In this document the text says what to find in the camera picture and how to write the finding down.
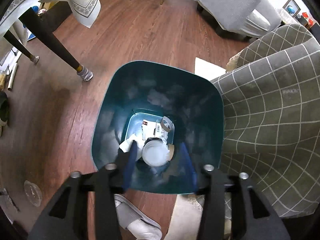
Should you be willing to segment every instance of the gray slipper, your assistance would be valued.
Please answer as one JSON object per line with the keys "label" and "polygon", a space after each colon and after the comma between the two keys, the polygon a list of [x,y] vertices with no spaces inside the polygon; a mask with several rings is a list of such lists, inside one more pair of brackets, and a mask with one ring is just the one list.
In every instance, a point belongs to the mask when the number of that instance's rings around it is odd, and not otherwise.
{"label": "gray slipper", "polygon": [[118,200],[121,202],[121,204],[117,206],[116,210],[117,210],[119,224],[122,228],[127,229],[128,225],[130,225],[133,221],[137,219],[141,219],[145,223],[152,225],[156,228],[159,228],[161,230],[161,226],[157,222],[147,217],[124,196],[119,194],[115,194],[114,196],[115,196],[115,200]]}

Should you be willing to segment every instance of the plastic lid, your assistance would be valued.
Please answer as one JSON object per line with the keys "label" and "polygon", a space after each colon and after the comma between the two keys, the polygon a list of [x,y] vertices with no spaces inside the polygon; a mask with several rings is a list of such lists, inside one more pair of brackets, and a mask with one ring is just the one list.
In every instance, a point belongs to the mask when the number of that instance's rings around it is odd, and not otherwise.
{"label": "plastic lid", "polygon": [[159,140],[147,142],[142,149],[142,158],[151,167],[165,165],[168,161],[168,155],[167,145]]}

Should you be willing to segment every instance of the blue object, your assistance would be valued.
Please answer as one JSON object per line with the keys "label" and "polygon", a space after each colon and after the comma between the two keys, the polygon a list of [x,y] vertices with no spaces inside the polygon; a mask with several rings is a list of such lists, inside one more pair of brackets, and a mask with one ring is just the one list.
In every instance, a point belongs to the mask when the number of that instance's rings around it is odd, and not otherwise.
{"label": "blue object", "polygon": [[116,71],[92,139],[96,167],[115,161],[119,144],[142,132],[143,119],[163,116],[174,124],[168,137],[175,146],[173,158],[161,167],[136,161],[130,187],[162,194],[195,192],[202,167],[220,163],[223,102],[208,80],[167,65],[134,61]]}
{"label": "blue object", "polygon": [[291,13],[291,14],[294,14],[294,13],[295,13],[295,10],[293,9],[293,7],[292,7],[291,5],[289,5],[289,6],[287,7],[287,10],[288,10],[288,12]]}

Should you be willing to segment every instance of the wooden floor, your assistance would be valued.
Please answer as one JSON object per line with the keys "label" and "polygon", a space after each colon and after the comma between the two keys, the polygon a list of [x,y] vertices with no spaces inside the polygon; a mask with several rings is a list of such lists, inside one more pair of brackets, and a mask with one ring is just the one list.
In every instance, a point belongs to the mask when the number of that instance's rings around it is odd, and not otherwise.
{"label": "wooden floor", "polygon": [[[149,60],[194,71],[195,57],[224,67],[247,43],[222,39],[196,12],[192,0],[100,0],[101,11],[89,29],[73,15],[55,35],[78,61],[94,73],[82,82],[76,72],[39,40],[23,55],[10,100],[9,127],[0,138],[0,184],[20,209],[0,197],[11,220],[29,231],[39,213],[71,171],[95,170],[91,139],[100,104],[113,73],[133,60]],[[39,186],[40,207],[26,198],[23,183]],[[165,235],[175,195],[130,190],[126,196],[157,221]],[[93,239],[94,230],[89,229]],[[124,232],[124,239],[134,239]]]}

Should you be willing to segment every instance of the gray armchair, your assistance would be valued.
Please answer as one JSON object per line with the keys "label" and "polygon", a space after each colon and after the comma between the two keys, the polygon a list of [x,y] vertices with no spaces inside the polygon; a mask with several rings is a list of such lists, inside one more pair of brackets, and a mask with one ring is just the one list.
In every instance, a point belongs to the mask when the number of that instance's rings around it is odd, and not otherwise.
{"label": "gray armchair", "polygon": [[250,37],[262,37],[279,27],[280,15],[268,0],[198,0],[222,30]]}

